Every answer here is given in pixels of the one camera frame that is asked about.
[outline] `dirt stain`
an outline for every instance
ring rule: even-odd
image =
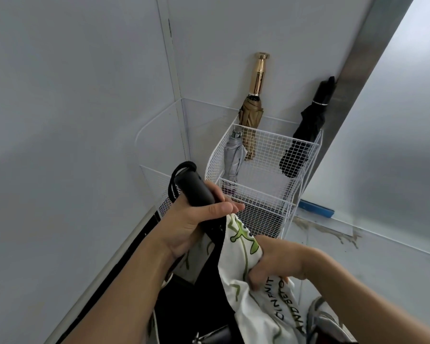
[[[358,249],[357,239],[359,237],[361,237],[361,234],[360,234],[360,230],[356,227],[353,227],[354,236],[351,237],[350,235],[346,235],[346,234],[340,233],[338,231],[333,231],[332,229],[323,227],[320,224],[317,224],[315,222],[304,220],[304,219],[299,218],[297,216],[295,216],[293,218],[293,223],[295,223],[299,228],[301,228],[304,231],[308,230],[309,228],[315,228],[316,230],[321,231],[322,233],[334,235],[335,237],[337,237],[339,239],[341,244],[344,245],[344,241],[347,241],[347,242],[351,243],[353,246],[355,246],[356,249]]]

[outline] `hand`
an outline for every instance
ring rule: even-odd
[[[190,206],[185,195],[181,193],[149,234],[149,239],[153,239],[155,243],[158,242],[170,253],[172,261],[187,252],[202,237],[201,229],[196,229],[200,222],[235,214],[245,208],[244,204],[225,197],[220,187],[214,183],[205,181],[205,184],[221,201],[220,203],[200,207]]]
[[[248,274],[253,289],[264,284],[269,275],[306,279],[306,264],[312,248],[264,235],[257,235],[255,239],[263,250],[263,256]]]

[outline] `gray shoe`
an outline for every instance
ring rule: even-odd
[[[329,311],[333,312],[323,297],[316,298],[309,307],[306,324],[308,337],[306,342],[308,344],[315,344],[317,342],[319,335],[316,333],[317,328],[341,343],[355,342],[354,337],[344,325],[338,323],[331,314],[323,311],[322,308],[328,308]]]

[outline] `gold umbrella handle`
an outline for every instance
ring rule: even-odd
[[[259,96],[261,92],[261,84],[263,83],[263,76],[266,69],[266,59],[269,58],[268,53],[258,52],[255,54],[257,58],[256,64],[253,68],[252,81],[250,82],[249,95]]]

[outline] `white tile floor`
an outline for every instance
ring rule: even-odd
[[[430,325],[430,254],[363,230],[355,238],[294,219],[287,240],[319,248],[389,301]],[[301,311],[306,314],[318,291],[309,281],[293,280]]]

